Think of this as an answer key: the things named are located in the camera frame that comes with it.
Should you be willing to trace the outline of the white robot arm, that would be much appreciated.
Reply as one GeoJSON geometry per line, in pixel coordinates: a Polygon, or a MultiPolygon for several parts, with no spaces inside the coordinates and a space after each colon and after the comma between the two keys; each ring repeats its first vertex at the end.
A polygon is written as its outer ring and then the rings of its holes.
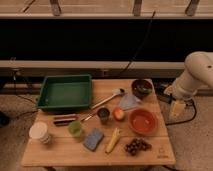
{"type": "Polygon", "coordinates": [[[198,88],[206,84],[213,89],[213,52],[193,52],[185,59],[184,72],[172,83],[170,118],[177,118],[198,88]]]}

